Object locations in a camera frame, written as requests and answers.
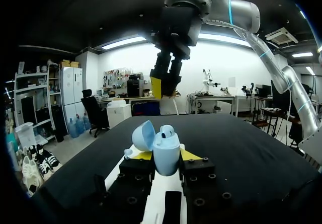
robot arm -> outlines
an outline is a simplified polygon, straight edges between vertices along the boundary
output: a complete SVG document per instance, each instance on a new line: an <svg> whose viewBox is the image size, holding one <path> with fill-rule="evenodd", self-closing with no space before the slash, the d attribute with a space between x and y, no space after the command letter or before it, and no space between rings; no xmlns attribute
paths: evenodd
<svg viewBox="0 0 322 224"><path fill-rule="evenodd" d="M314 134L322 135L322 131L319 131L322 123L317 118L314 107L295 71L289 66L280 70L271 50L264 41L253 34L260 27L258 7L253 3L240 0L165 0L165 6L161 15L160 28L153 38L156 47L161 49L150 74L154 95L157 98L161 98L162 95L172 95L181 80L179 76L181 60L190 58L189 46L197 44L202 23L234 28L235 32L246 40L260 57L271 74L277 91L282 94L290 90L301 120L303 138L309 140L305 141L305 144L302 142L301 147L322 164L321 154L316 154L322 153L322 144L310 143ZM175 59L168 73L171 52Z"/></svg>
<svg viewBox="0 0 322 224"><path fill-rule="evenodd" d="M212 76L209 69L207 70L203 69L203 72L205 73L205 79L203 80L203 84L205 85L206 95L208 95L209 86L217 87L218 85L220 85L220 83L212 82Z"/></svg>

air conditioner vent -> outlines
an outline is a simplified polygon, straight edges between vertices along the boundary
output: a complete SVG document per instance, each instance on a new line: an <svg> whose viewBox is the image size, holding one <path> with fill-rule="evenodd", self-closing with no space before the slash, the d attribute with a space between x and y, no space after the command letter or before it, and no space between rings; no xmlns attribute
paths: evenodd
<svg viewBox="0 0 322 224"><path fill-rule="evenodd" d="M265 35L266 40L272 40L274 43L281 45L286 44L289 42L295 42L298 43L297 39L287 31L287 29L280 28L279 30L276 30L270 34Z"/></svg>

black sneaker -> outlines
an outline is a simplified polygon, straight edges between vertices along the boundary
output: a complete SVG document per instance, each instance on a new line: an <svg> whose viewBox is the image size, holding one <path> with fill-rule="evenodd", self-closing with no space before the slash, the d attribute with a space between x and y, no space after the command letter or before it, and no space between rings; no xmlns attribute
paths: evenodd
<svg viewBox="0 0 322 224"><path fill-rule="evenodd" d="M40 156L45 158L53 172L56 172L62 166L58 159L51 152L44 150L40 144L37 144L37 151Z"/></svg>
<svg viewBox="0 0 322 224"><path fill-rule="evenodd" d="M51 171L51 167L47 163L46 159L40 154L37 155L37 164L43 179L45 181L48 180L49 177L52 176L53 172Z"/></svg>
<svg viewBox="0 0 322 224"><path fill-rule="evenodd" d="M36 162L38 163L38 153L37 153L37 150L36 150L36 147L34 145L31 145L29 147L29 152L31 153L31 158Z"/></svg>

ceiling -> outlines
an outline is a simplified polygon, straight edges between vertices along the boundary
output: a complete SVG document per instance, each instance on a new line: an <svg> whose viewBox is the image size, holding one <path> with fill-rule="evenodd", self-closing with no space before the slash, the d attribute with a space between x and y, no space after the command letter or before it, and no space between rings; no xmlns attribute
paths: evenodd
<svg viewBox="0 0 322 224"><path fill-rule="evenodd" d="M291 57L295 52L316 53L316 43L307 21L292 0L246 0L261 12L259 36L285 27L298 41L298 46L280 45L278 53L290 64L317 62ZM124 36L143 33L158 20L164 0L17 0L18 44L38 45L80 52ZM202 31L237 37L222 27L204 25Z"/></svg>

blue water bottle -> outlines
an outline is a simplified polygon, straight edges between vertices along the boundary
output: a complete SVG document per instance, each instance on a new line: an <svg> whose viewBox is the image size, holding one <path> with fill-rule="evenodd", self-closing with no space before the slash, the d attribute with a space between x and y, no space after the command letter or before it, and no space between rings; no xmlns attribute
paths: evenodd
<svg viewBox="0 0 322 224"><path fill-rule="evenodd" d="M86 113L84 113L83 122L84 122L85 129L89 130L91 128L91 123L89 118L86 116Z"/></svg>
<svg viewBox="0 0 322 224"><path fill-rule="evenodd" d="M69 134L72 138L76 138L79 136L79 133L76 130L76 125L73 124L73 122L72 122L72 118L70 118L70 123L68 124L68 130L69 130Z"/></svg>
<svg viewBox="0 0 322 224"><path fill-rule="evenodd" d="M76 119L76 130L77 130L78 134L81 135L82 133L85 132L84 123L83 123L82 120L80 120L78 114L76 116L77 116L77 119Z"/></svg>

